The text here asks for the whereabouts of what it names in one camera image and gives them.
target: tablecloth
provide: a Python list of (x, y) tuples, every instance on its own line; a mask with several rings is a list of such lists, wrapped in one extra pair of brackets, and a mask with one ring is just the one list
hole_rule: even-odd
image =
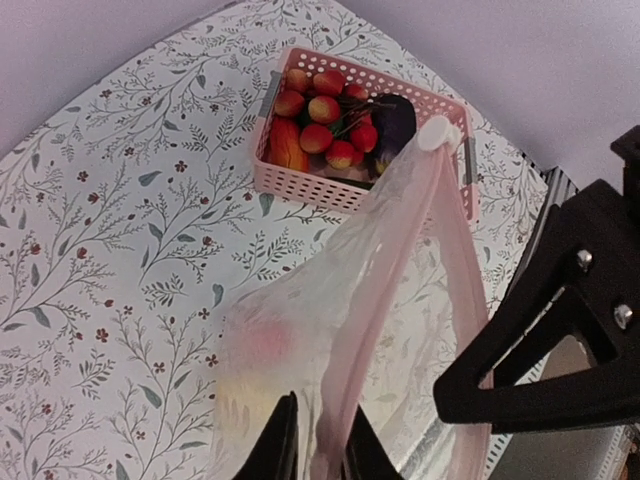
[[(0, 160), (1, 479), (202, 476), (225, 308), (345, 218), (252, 189), (248, 139), (292, 45), (458, 98), (331, 0), (251, 0), (153, 45)], [(546, 186), (470, 111), (493, 310)]]

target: orange vegetable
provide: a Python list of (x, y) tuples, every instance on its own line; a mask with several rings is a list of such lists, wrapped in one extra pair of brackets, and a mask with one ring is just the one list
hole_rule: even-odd
[(269, 145), (274, 165), (299, 172), (309, 171), (309, 155), (300, 147), (300, 127), (293, 120), (273, 117)]

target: red flower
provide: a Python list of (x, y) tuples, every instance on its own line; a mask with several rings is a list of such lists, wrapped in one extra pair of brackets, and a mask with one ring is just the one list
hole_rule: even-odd
[(109, 338), (109, 334), (104, 328), (96, 330), (96, 340), (100, 340), (102, 343), (107, 343), (107, 338)]
[(178, 163), (175, 164), (175, 167), (176, 167), (176, 172), (183, 173), (189, 167), (189, 165), (184, 163), (184, 160), (180, 160)]
[(211, 355), (210, 357), (207, 357), (204, 360), (209, 364), (209, 367), (213, 367), (214, 365), (217, 365), (218, 363), (220, 363), (218, 361), (218, 357), (216, 357), (215, 355)]

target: red fruit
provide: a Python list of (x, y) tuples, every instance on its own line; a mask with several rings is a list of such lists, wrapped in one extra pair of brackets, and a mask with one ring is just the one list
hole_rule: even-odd
[(276, 97), (273, 110), (276, 115), (292, 118), (298, 115), (304, 108), (304, 97), (294, 90), (285, 90)]
[(351, 166), (357, 167), (362, 162), (364, 162), (364, 152), (356, 150), (353, 154), (353, 161), (351, 162)]
[(344, 75), (336, 70), (318, 73), (313, 77), (313, 87), (319, 95), (337, 97), (342, 93), (345, 84)]
[(304, 70), (292, 68), (287, 72), (285, 87), (288, 90), (305, 93), (311, 87), (311, 78), (307, 76), (307, 72)]
[(340, 105), (335, 99), (321, 95), (309, 102), (309, 116), (315, 122), (328, 125), (340, 118)]
[(312, 123), (300, 134), (300, 146), (307, 153), (322, 153), (331, 146), (333, 134), (324, 125)]
[(378, 131), (373, 125), (360, 125), (351, 130), (349, 140), (356, 149), (369, 153), (378, 143)]
[(360, 85), (356, 85), (355, 83), (347, 85), (344, 88), (344, 94), (347, 97), (357, 98), (358, 100), (362, 100), (364, 102), (369, 99), (369, 91), (366, 88), (361, 87)]
[(300, 127), (293, 120), (273, 117), (269, 145), (274, 165), (299, 172), (309, 171), (309, 155), (300, 147)]
[(353, 164), (355, 152), (355, 148), (349, 142), (336, 140), (327, 150), (327, 163), (336, 170), (344, 170)]

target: floral tablecloth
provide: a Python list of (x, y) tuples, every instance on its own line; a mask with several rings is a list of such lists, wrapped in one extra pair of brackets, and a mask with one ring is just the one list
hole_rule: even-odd
[[(252, 189), (247, 139), (294, 44), (457, 97), (331, 0), (251, 0), (127, 62), (0, 160), (0, 479), (202, 477), (222, 312), (345, 218)], [(495, 309), (546, 186), (471, 112)], [(212, 452), (230, 454), (224, 439)]]

